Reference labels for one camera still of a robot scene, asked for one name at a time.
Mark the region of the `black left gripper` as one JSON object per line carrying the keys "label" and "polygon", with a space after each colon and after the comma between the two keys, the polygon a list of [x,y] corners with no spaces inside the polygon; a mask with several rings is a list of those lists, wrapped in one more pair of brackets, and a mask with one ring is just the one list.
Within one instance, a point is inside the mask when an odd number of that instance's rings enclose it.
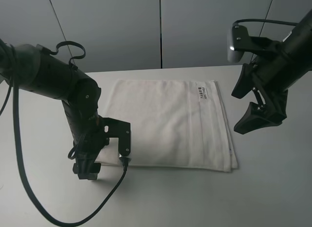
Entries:
{"label": "black left gripper", "polygon": [[[69,127],[73,136],[73,147],[69,152],[69,159],[84,158],[95,159],[99,152],[109,145],[106,136],[104,119],[96,119],[94,122],[83,124],[82,122],[69,121]],[[73,173],[80,180],[97,180],[101,169],[101,163],[75,162]]]}

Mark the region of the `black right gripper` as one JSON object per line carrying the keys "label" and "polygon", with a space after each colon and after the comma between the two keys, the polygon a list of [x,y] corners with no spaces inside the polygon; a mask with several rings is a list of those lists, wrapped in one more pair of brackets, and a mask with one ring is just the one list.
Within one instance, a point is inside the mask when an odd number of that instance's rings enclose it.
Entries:
{"label": "black right gripper", "polygon": [[258,89],[265,103],[261,106],[249,103],[247,111],[234,126],[234,131],[239,134],[279,126],[287,117],[288,88],[296,82],[295,61],[281,45],[275,50],[275,56],[270,60],[257,58],[255,71],[250,64],[242,65],[232,96],[242,99],[250,91]]}

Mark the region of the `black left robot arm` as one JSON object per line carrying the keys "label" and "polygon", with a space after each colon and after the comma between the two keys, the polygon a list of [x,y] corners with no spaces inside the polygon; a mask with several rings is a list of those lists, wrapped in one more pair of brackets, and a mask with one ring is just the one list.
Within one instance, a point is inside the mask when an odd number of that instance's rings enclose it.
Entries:
{"label": "black left robot arm", "polygon": [[98,114],[101,89],[95,80],[71,61],[64,63],[41,45],[12,46],[0,43],[0,75],[18,89],[62,102],[73,136],[73,172],[81,180],[96,180],[100,164],[95,160],[109,141]]}

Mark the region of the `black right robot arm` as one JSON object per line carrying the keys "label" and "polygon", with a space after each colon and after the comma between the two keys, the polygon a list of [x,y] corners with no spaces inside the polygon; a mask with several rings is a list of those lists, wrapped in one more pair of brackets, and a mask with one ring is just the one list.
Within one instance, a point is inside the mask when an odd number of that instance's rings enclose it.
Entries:
{"label": "black right robot arm", "polygon": [[288,89],[312,69],[312,14],[299,23],[263,19],[264,23],[293,26],[283,41],[250,36],[242,26],[243,20],[233,23],[227,35],[227,57],[239,62],[244,53],[256,57],[242,65],[232,96],[242,99],[253,92],[257,102],[251,102],[234,131],[246,134],[265,127],[279,126],[286,119]]}

